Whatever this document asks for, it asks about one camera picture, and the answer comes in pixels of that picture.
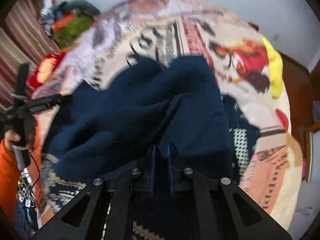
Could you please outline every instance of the brown floor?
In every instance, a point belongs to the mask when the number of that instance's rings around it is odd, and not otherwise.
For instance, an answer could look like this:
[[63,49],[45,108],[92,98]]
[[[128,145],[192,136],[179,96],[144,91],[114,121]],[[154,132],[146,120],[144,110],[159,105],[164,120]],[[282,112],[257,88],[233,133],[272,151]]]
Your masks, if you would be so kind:
[[287,89],[292,123],[292,135],[300,143],[304,158],[306,145],[304,131],[310,127],[312,121],[312,101],[316,94],[311,85],[308,72],[302,66],[294,64],[283,57],[283,80]]

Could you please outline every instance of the red plush toy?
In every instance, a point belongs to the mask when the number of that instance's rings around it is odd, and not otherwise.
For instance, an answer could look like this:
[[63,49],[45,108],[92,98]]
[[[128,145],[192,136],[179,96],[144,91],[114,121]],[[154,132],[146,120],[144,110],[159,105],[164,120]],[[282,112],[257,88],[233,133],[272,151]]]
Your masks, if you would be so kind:
[[28,84],[37,89],[41,87],[48,77],[59,66],[66,52],[51,52],[45,56],[41,63],[36,67],[33,75],[29,78]]

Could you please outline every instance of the patterned blanket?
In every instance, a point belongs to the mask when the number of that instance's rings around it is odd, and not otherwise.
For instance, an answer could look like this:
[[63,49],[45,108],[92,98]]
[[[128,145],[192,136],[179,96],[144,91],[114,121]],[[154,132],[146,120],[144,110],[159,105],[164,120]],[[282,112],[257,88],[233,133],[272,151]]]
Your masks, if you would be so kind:
[[[155,59],[164,68],[176,57],[202,55],[215,74],[221,94],[232,96],[248,122],[261,133],[240,187],[279,224],[289,228],[301,183],[302,153],[290,135],[286,91],[279,99],[271,98],[268,57],[260,33],[227,9],[207,3],[128,0],[100,16],[78,42],[33,98],[72,93],[83,80],[97,90],[108,89],[113,79],[141,55]],[[42,143],[57,110],[37,117],[33,155],[39,163]],[[43,160],[59,161],[42,154]],[[42,164],[51,187],[74,187],[74,191],[57,196],[64,203],[85,186],[64,181],[45,167],[45,162]],[[32,167],[30,173],[36,178]],[[36,185],[43,224],[62,208],[54,201],[47,202],[47,188]]]

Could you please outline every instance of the striped curtain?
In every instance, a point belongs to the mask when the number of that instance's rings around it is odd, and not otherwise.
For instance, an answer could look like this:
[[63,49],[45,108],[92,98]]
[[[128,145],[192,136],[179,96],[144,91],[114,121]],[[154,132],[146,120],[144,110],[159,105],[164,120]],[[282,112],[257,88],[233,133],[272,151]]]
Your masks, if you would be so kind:
[[12,104],[19,64],[30,62],[32,72],[46,54],[58,50],[38,21],[43,6],[43,0],[18,0],[0,28],[0,112]]

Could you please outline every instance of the silver bolt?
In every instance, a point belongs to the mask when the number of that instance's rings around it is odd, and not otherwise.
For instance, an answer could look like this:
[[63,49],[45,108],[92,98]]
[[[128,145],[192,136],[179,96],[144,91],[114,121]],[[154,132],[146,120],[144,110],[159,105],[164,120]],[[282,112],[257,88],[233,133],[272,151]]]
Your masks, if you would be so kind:
[[229,185],[231,183],[231,180],[228,178],[222,178],[221,183],[224,185]]
[[132,175],[138,175],[140,173],[140,170],[138,168],[133,168],[131,170]]
[[96,186],[99,186],[101,185],[103,182],[103,180],[101,178],[96,178],[93,180],[93,184],[96,185]]
[[192,173],[193,173],[193,169],[191,169],[191,168],[184,168],[184,169],[183,169],[183,172],[184,172],[185,174],[192,174]]

